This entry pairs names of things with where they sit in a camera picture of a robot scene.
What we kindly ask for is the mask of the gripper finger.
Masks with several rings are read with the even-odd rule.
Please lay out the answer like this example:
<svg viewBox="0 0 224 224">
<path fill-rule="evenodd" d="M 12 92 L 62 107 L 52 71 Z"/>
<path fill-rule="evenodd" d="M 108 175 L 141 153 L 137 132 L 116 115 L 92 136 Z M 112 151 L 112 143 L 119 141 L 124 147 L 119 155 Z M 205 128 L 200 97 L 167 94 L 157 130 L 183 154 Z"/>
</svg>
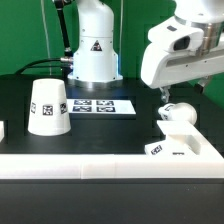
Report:
<svg viewBox="0 0 224 224">
<path fill-rule="evenodd" d="M 169 86 L 165 86 L 165 87 L 161 87 L 160 91 L 161 91 L 161 100 L 164 103 L 168 103 L 169 102 L 169 98 L 170 98 L 170 87 Z"/>
<path fill-rule="evenodd" d="M 211 76 L 206 76 L 201 78 L 195 85 L 194 85 L 194 90 L 199 93 L 202 94 L 205 90 L 205 88 L 209 85 L 209 83 L 211 82 L 212 77 Z"/>
</svg>

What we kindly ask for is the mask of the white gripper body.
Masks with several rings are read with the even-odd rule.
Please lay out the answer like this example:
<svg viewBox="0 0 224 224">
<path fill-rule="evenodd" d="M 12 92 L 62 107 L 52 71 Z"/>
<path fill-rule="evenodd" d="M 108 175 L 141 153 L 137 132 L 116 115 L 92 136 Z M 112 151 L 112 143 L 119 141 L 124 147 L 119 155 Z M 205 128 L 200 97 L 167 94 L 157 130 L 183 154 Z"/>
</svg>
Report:
<svg viewBox="0 0 224 224">
<path fill-rule="evenodd" d="M 141 79 L 152 89 L 219 73 L 224 73 L 224 37 L 203 56 L 193 56 L 189 51 L 168 53 L 149 44 L 141 66 Z"/>
</svg>

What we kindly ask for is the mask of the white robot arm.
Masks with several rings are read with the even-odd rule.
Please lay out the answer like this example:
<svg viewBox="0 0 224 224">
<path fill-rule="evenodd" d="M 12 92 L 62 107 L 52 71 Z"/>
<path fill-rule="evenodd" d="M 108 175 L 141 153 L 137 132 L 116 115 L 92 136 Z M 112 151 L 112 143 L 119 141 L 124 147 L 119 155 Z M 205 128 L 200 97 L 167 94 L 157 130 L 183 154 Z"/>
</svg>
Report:
<svg viewBox="0 0 224 224">
<path fill-rule="evenodd" d="M 140 77 L 169 100 L 173 84 L 198 79 L 202 86 L 224 72 L 224 0 L 173 0 L 174 15 L 148 31 Z M 112 10 L 100 0 L 76 0 L 79 48 L 71 82 L 87 88 L 120 81 L 113 49 Z"/>
</svg>

